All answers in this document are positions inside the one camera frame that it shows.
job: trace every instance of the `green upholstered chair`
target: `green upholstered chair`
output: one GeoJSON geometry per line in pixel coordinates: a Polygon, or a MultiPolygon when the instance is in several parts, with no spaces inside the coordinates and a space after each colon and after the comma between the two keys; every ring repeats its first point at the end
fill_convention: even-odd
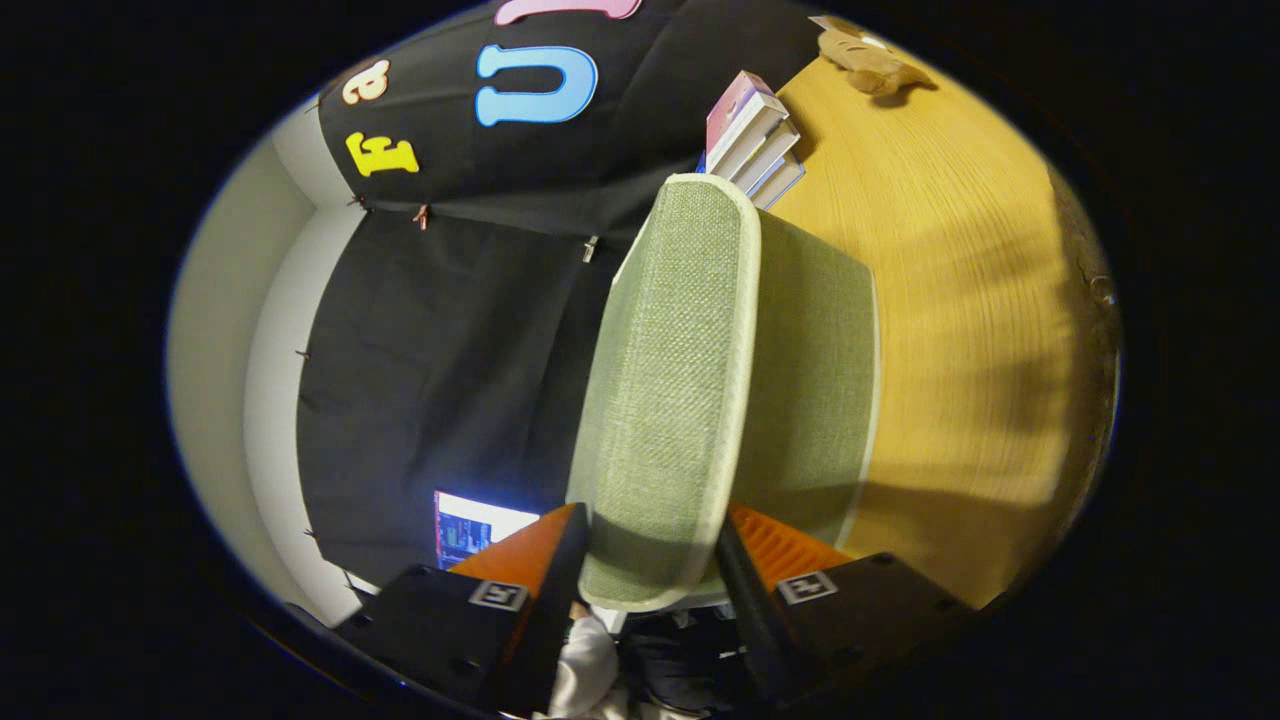
{"type": "Polygon", "coordinates": [[[566,497],[590,510],[582,597],[636,612],[723,596],[731,498],[841,542],[874,433],[870,270],[680,174],[613,283],[566,497]]]}

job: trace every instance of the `blue letter u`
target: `blue letter u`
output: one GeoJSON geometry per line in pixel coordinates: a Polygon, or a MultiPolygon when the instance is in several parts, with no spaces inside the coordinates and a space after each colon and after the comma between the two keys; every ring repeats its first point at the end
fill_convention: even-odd
{"type": "Polygon", "coordinates": [[[484,127],[503,120],[563,123],[586,109],[595,95],[595,60],[577,47],[516,47],[489,45],[480,51],[476,73],[493,77],[507,68],[557,68],[564,82],[554,92],[498,92],[492,86],[476,94],[476,119],[484,127]]]}

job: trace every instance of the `plush toy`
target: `plush toy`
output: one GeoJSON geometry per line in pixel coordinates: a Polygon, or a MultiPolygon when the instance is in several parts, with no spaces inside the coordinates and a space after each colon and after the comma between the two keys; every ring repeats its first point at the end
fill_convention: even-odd
{"type": "Polygon", "coordinates": [[[933,83],[923,70],[888,50],[838,29],[823,31],[818,36],[818,49],[828,60],[850,70],[849,85],[867,95],[893,95],[911,83],[933,83]]]}

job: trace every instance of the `pink letter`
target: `pink letter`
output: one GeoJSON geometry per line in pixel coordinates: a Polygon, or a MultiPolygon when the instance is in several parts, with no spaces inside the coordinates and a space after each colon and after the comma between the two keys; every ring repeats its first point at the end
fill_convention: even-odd
{"type": "Polygon", "coordinates": [[[498,8],[493,24],[508,26],[525,15],[563,13],[566,10],[600,10],[609,19],[622,19],[636,12],[640,0],[511,0],[498,8]]]}

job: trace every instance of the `black pants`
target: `black pants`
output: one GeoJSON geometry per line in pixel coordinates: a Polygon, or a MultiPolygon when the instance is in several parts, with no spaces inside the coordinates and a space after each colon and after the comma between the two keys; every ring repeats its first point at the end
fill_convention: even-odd
{"type": "Polygon", "coordinates": [[[760,701],[739,652],[737,626],[712,609],[689,615],[685,628],[666,612],[628,620],[618,642],[623,671],[636,689],[682,712],[755,717],[760,701]]]}

